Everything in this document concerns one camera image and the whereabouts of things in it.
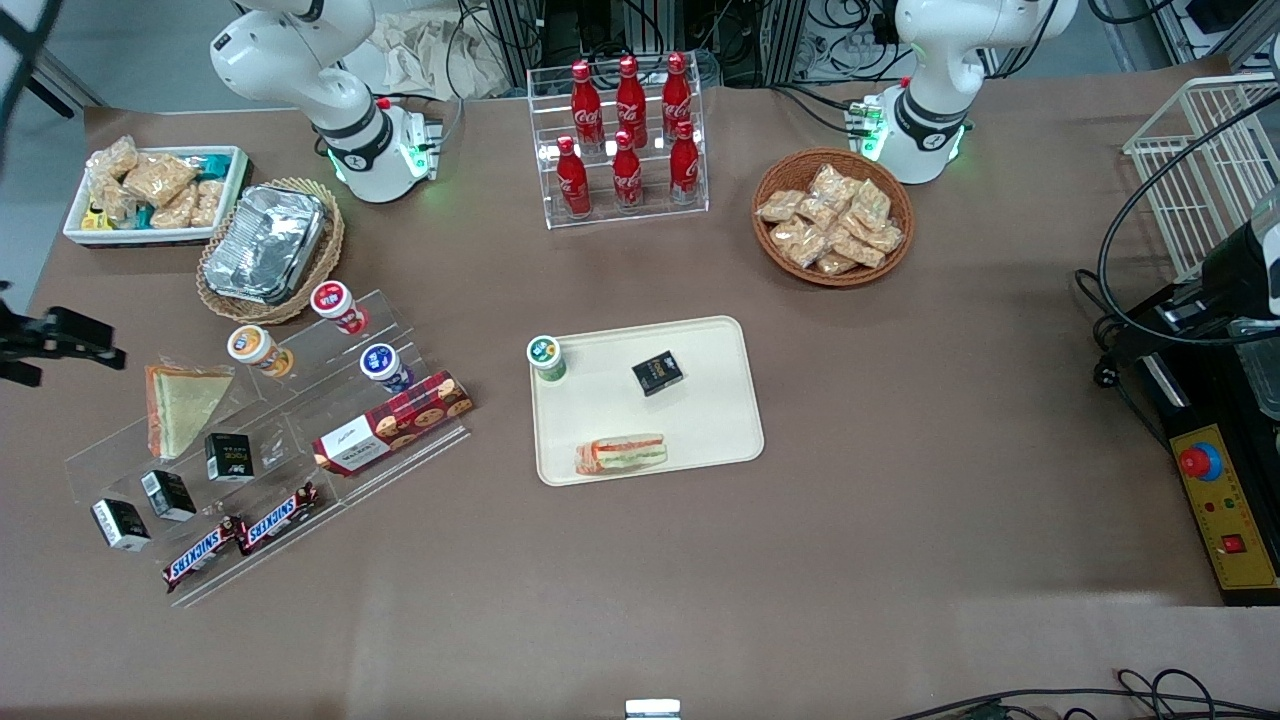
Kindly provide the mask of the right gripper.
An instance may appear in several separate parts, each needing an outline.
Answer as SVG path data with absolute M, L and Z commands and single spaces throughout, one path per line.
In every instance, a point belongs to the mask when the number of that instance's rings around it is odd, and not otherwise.
M 68 307 L 50 307 L 37 316 L 1 309 L 0 377 L 24 387 L 40 387 L 44 370 L 27 359 L 87 359 L 123 370 L 127 352 L 114 342 L 114 328 Z

